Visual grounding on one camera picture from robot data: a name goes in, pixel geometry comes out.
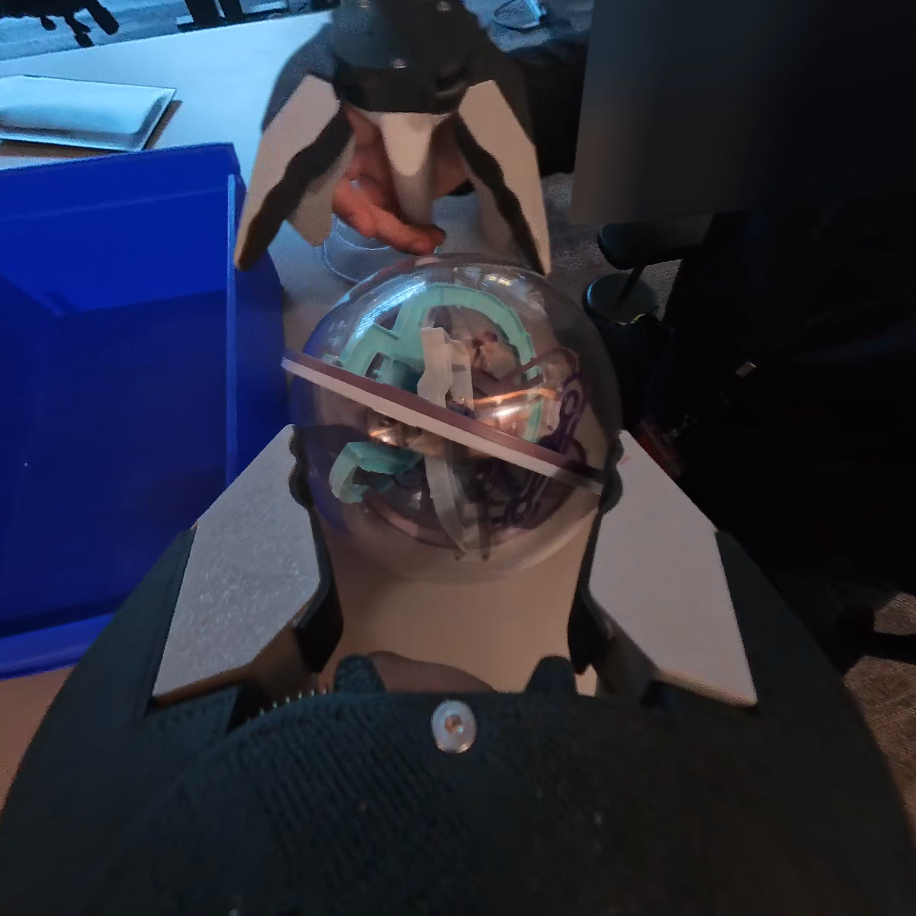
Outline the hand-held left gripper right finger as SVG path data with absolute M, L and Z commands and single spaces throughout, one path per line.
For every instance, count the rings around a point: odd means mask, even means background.
M 757 692 L 714 524 L 627 431 L 614 506 L 596 520 L 578 595 L 604 637 L 597 693 L 655 684 L 729 706 Z

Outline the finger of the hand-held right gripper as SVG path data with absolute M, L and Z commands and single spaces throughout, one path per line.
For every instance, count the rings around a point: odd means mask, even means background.
M 333 85 L 307 76 L 259 141 L 236 234 L 236 269 L 251 269 L 284 223 L 310 246 L 324 242 L 354 148 L 353 128 Z
M 478 198 L 488 249 L 548 275 L 551 238 L 536 149 L 493 80 L 466 91 L 456 114 L 456 144 Z

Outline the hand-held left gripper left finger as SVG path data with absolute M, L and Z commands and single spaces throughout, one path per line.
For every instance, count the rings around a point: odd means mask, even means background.
M 343 624 L 289 424 L 195 524 L 152 697 L 234 685 L 268 700 L 318 693 Z

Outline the clear plastic maze ball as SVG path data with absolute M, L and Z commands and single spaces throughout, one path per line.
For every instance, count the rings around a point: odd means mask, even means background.
M 499 579 L 620 498 L 609 355 L 530 269 L 408 258 L 350 289 L 282 365 L 300 490 L 328 532 L 392 572 Z

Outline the clear plastic ball stand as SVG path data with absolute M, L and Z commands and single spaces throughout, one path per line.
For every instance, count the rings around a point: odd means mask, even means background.
M 405 254 L 374 237 L 360 234 L 336 214 L 331 230 L 323 241 L 323 261 L 339 279 L 351 285 L 380 284 L 406 277 L 416 265 L 432 267 L 441 262 L 439 252 L 427 258 Z

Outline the person's right hand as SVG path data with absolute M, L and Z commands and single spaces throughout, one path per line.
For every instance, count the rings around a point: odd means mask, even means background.
M 355 109 L 345 113 L 354 138 L 354 152 L 335 188 L 333 213 L 360 235 L 374 238 L 401 253 L 426 256 L 446 234 L 430 222 L 406 217 L 396 199 L 393 176 L 379 129 Z M 433 200 L 468 192 L 472 185 L 456 142 L 456 123 L 447 121 L 432 136 Z

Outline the person's left hand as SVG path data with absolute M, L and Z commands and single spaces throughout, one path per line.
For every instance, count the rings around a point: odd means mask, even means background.
M 390 693 L 492 693 L 475 675 L 449 665 L 376 651 L 367 656 Z

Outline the white plastic tray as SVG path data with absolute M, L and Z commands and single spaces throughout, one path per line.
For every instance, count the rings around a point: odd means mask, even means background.
M 113 152 L 142 150 L 173 88 L 34 75 L 1 78 L 1 139 Z

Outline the blue plastic bin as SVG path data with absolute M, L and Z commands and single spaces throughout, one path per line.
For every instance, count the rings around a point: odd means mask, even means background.
M 287 423 L 230 144 L 2 171 L 1 677 L 74 665 Z

